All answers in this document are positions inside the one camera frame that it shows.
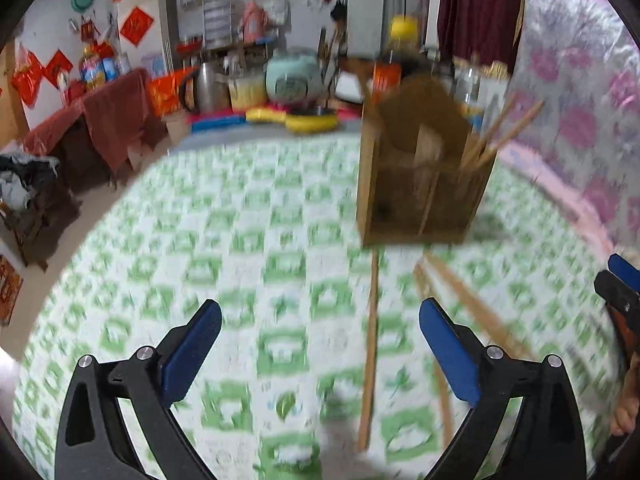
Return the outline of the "right hand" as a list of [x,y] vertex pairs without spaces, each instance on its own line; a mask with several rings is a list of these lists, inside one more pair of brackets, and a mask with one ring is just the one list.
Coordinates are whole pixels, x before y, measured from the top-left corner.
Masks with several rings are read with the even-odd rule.
[[614,408],[611,419],[611,434],[615,437],[631,434],[636,428],[638,414],[638,370],[630,370],[626,374],[623,389]]

